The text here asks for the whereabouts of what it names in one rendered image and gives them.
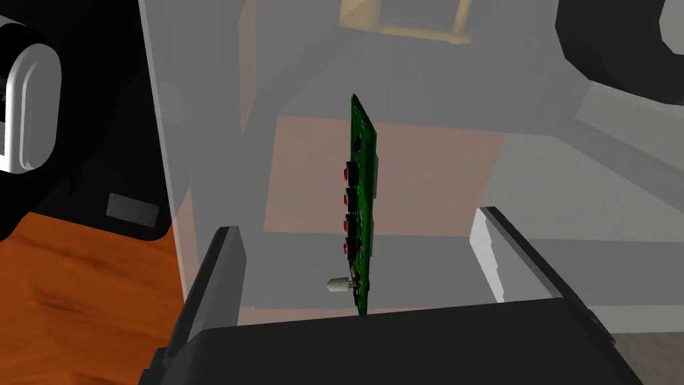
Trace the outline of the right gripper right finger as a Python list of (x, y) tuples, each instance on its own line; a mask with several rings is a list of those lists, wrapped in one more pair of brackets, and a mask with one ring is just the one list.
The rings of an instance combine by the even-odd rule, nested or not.
[(563, 298), (601, 325), (596, 314), (496, 207), (476, 210), (470, 246), (498, 303)]

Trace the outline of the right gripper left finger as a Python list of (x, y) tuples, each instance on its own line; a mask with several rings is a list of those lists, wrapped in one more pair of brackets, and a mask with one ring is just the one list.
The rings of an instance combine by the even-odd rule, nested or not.
[(168, 358), (203, 330), (237, 325), (245, 271), (246, 253), (239, 228), (219, 228), (166, 347)]

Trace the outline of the green circuit board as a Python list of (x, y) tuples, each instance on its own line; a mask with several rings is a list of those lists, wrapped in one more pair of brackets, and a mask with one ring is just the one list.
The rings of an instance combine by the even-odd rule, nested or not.
[(377, 196), (377, 132), (357, 95), (350, 99), (350, 153), (345, 163), (347, 183), (343, 221), (350, 276), (330, 279), (330, 292), (349, 291), (359, 315), (366, 315), (370, 290), (370, 259), (373, 253), (373, 204)]

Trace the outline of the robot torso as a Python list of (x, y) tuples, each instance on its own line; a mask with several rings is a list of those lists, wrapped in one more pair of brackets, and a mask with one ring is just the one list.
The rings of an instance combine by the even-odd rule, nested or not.
[(23, 174), (0, 171), (0, 242), (29, 213), (155, 241), (171, 213), (139, 0), (0, 0), (61, 61), (55, 148)]

